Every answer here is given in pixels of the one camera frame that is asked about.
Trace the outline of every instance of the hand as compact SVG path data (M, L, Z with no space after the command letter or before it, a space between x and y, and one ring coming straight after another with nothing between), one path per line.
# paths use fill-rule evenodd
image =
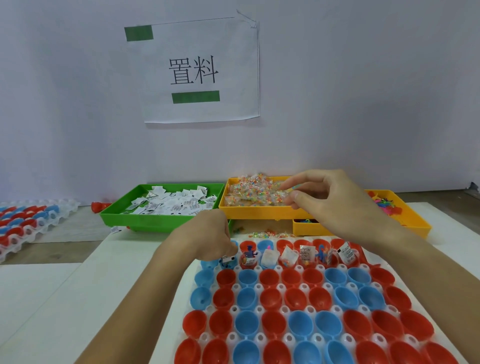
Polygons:
M193 219L176 228L165 241L193 259L214 260L233 256L238 247L230 241L228 221L220 209L201 211Z
M300 184L285 200L303 208L333 234L378 252L392 230L403 231L342 170L308 170L280 185L286 190Z

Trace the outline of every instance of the forearm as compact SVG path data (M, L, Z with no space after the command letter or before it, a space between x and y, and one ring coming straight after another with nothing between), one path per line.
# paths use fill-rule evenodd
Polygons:
M401 229L381 256L469 363L480 359L480 281L422 238Z
M165 240L118 308L77 359L77 364L148 363L177 286L192 259Z

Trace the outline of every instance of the small yellow tray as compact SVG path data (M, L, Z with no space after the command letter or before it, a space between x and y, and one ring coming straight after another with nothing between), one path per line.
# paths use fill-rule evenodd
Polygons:
M392 215L391 218L397 220L400 224L407 229L412 230L422 238L426 238L432 227L426 222L419 214L417 214L411 207L402 201L393 191L390 190L365 190L366 192L372 191L381 198L393 201L395 206L402 208L400 215ZM329 232L324 226L319 223L298 222L293 220L293 233L296 236L299 235L334 235Z
M284 181L288 176L270 177L273 181ZM251 220L290 220L313 218L307 211L299 208L292 209L290 206L225 206L225 196L228 194L230 186L239 182L238 178L229 178L222 200L218 208L225 212L229 219L251 219Z

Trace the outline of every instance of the chinese characters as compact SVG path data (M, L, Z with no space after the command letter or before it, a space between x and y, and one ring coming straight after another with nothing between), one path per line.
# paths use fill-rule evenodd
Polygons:
M206 77L212 76L212 81L215 83L215 75L218 71L214 69L213 56L210 56L210 60L205 58L201 59L200 56L198 56L194 62L195 66L193 68L198 70L195 81L199 79L200 83L203 84ZM193 81L190 81L188 74L189 68L192 68L192 66L188 58L170 60L169 69L173 70L173 76L175 78L175 82L171 83L171 85L192 84Z

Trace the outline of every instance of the right hand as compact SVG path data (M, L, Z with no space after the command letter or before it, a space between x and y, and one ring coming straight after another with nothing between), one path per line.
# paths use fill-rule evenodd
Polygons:
M287 205L303 208L333 234L374 253L390 234L405 230L342 170L308 170L288 178L280 189L296 185Z

